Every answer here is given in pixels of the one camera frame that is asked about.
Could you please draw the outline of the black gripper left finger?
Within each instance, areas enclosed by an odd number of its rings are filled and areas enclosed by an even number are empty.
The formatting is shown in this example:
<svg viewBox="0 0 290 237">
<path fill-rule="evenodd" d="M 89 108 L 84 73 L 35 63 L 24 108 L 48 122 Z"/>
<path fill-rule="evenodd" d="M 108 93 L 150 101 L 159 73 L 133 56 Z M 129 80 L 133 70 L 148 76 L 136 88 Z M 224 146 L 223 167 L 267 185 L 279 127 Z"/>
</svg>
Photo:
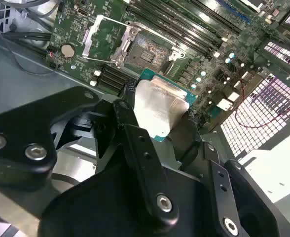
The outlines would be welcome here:
<svg viewBox="0 0 290 237">
<path fill-rule="evenodd" d="M 0 114 L 0 185 L 26 190 L 41 187 L 57 162 L 57 148 L 74 140 L 70 122 L 82 114 L 104 126 L 103 150 L 118 143 L 109 158 L 127 165 L 143 218 L 154 227 L 174 226 L 178 206 L 149 134 L 138 126 L 131 106 L 120 99 L 101 101 L 80 86 Z"/>
</svg>

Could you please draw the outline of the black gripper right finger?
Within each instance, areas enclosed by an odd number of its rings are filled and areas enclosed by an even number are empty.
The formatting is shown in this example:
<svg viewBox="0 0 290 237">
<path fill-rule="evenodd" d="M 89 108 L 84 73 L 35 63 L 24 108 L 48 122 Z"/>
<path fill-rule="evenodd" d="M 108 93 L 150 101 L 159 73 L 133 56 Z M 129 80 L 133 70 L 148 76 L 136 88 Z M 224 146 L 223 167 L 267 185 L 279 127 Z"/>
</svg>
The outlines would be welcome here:
<svg viewBox="0 0 290 237">
<path fill-rule="evenodd" d="M 184 232 L 197 237 L 279 237 L 281 213 L 235 160 L 221 162 L 184 114 L 169 133 L 180 164 L 172 185 Z"/>
</svg>

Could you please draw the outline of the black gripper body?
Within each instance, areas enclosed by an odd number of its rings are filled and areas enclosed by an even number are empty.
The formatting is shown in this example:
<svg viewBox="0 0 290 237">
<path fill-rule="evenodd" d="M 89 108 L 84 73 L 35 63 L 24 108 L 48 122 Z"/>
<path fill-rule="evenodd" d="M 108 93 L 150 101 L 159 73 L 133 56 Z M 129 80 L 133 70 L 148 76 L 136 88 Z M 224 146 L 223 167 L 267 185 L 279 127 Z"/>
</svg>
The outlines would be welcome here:
<svg viewBox="0 0 290 237">
<path fill-rule="evenodd" d="M 125 163 L 111 164 L 57 196 L 44 211 L 41 237 L 215 237 L 206 188 L 196 178 L 165 167 L 180 216 L 167 232 L 143 218 L 141 200 Z"/>
</svg>

